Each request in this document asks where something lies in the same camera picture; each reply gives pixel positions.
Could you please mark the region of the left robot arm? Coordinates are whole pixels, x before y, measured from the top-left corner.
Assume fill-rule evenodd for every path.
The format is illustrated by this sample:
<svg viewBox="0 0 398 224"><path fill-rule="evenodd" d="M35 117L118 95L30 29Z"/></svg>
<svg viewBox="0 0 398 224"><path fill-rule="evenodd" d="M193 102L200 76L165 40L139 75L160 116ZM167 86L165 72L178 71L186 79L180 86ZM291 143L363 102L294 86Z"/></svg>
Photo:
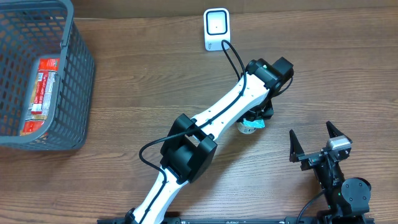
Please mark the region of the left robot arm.
<svg viewBox="0 0 398 224"><path fill-rule="evenodd" d="M252 60L240 81L204 112L181 114L163 140L159 175L144 201L127 212L125 223L162 223L180 189L196 181L209 167L217 139L234 123L244 133L262 128L273 114L271 99L294 75L293 65L281 57L273 64Z"/></svg>

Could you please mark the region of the red snack bar packet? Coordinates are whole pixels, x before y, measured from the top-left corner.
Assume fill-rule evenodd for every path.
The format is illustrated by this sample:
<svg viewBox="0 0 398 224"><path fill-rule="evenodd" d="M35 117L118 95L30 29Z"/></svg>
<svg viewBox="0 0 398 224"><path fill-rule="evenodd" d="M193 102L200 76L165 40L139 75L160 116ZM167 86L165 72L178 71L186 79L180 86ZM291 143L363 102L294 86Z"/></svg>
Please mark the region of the red snack bar packet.
<svg viewBox="0 0 398 224"><path fill-rule="evenodd" d="M20 131L21 136L36 132L48 118L59 63L59 58L41 58L39 60L29 107L23 128Z"/></svg>

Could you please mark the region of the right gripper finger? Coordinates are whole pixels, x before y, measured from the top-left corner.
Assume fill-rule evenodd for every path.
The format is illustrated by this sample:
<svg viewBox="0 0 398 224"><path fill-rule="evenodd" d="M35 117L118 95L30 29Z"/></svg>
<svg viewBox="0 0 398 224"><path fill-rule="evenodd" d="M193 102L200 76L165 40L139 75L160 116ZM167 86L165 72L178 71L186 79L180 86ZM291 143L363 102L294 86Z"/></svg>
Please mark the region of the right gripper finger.
<svg viewBox="0 0 398 224"><path fill-rule="evenodd" d="M300 161L300 158L305 155L305 153L293 129L289 131L289 138L290 138L289 161L298 162Z"/></svg>
<svg viewBox="0 0 398 224"><path fill-rule="evenodd" d="M343 134L331 121L327 121L326 122L326 128L327 128L327 130L328 130L328 134L329 134L329 137L330 138L334 138L334 137L337 137L337 136L342 136L342 135L344 135L344 136L346 136L345 134Z"/></svg>

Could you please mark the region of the green lid Knorr jar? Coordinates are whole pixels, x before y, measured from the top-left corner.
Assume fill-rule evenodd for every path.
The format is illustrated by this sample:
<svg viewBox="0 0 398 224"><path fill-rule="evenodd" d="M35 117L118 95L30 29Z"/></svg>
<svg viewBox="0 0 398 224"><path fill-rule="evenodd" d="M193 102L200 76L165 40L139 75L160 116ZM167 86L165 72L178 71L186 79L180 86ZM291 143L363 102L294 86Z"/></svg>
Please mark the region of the green lid Knorr jar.
<svg viewBox="0 0 398 224"><path fill-rule="evenodd" d="M248 121L246 119L243 119L242 121L237 122L236 125L238 130L243 134L252 134L257 129L262 129L266 127L265 122L262 119L254 121Z"/></svg>

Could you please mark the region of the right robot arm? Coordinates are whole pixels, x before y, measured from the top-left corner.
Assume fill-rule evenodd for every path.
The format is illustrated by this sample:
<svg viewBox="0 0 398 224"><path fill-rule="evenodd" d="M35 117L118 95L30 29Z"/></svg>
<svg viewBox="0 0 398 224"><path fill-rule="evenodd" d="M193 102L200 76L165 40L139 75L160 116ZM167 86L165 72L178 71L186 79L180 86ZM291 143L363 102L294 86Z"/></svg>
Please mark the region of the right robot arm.
<svg viewBox="0 0 398 224"><path fill-rule="evenodd" d="M311 154L304 153L294 131L289 131L289 161L301 163L302 171L313 170L322 189L301 209L295 222L373 223L373 219L365 218L370 210L371 184L360 177L345 178L339 165L339 162L349 158L353 142L332 122L326 122L326 127L329 134L326 146L320 152ZM304 217L307 208L321 196L325 197L328 208L318 211L314 217Z"/></svg>

